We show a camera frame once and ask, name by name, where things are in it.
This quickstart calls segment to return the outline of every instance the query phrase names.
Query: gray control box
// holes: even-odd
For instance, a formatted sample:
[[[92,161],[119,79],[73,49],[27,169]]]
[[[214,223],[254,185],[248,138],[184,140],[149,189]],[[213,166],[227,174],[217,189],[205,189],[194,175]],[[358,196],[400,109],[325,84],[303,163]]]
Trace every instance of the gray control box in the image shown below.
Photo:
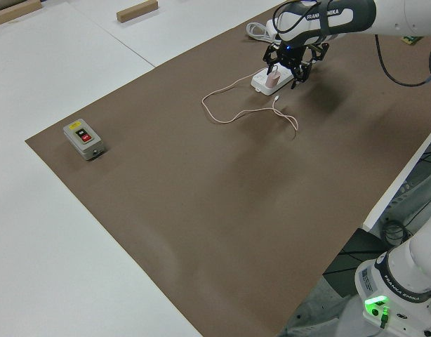
[[[77,119],[62,130],[85,160],[96,158],[105,151],[102,139],[83,119]]]

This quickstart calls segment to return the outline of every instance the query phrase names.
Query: brown table surface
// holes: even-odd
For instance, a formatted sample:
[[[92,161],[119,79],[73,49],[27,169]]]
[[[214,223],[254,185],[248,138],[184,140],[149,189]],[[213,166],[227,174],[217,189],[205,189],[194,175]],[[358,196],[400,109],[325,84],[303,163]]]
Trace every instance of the brown table surface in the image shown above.
[[[278,333],[431,132],[431,84],[390,82],[362,35],[333,41],[307,83],[279,92],[296,137],[271,112],[211,123],[202,96],[264,67],[267,45],[244,30],[27,140],[205,337]],[[430,47],[382,40],[389,70],[407,81],[427,76]],[[208,103],[228,118],[272,97],[247,80]],[[62,134],[80,117],[108,149],[94,161]]]

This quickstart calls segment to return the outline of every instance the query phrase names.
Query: white power strip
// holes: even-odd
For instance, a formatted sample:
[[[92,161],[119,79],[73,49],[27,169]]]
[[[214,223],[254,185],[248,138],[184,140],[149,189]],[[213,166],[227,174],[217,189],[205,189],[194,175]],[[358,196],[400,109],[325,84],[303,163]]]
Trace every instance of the white power strip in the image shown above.
[[[280,64],[277,64],[276,66],[278,67],[278,71],[281,73],[281,77],[279,78],[277,85],[273,88],[268,88],[265,85],[265,82],[267,81],[267,69],[261,70],[253,76],[251,79],[251,85],[257,92],[270,96],[293,79],[292,72],[289,69]]]

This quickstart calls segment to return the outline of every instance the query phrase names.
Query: yellow sticker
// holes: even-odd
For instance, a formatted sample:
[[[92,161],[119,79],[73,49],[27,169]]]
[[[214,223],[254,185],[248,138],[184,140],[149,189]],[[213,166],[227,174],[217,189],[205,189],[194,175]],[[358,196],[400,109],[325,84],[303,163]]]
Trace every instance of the yellow sticker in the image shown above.
[[[71,130],[73,130],[73,129],[75,129],[75,128],[78,128],[80,125],[81,125],[81,122],[80,122],[80,121],[76,121],[76,122],[74,122],[74,123],[70,124],[70,125],[69,125],[69,128],[70,128]]]

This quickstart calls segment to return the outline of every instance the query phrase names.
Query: green light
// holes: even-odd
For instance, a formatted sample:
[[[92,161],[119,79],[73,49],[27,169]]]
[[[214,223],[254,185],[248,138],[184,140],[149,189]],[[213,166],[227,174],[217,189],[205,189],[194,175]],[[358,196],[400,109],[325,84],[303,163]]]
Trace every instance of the green light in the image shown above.
[[[365,305],[372,305],[378,302],[387,302],[389,300],[389,298],[387,296],[378,296],[378,297],[373,297],[370,298],[368,300],[365,300]]]

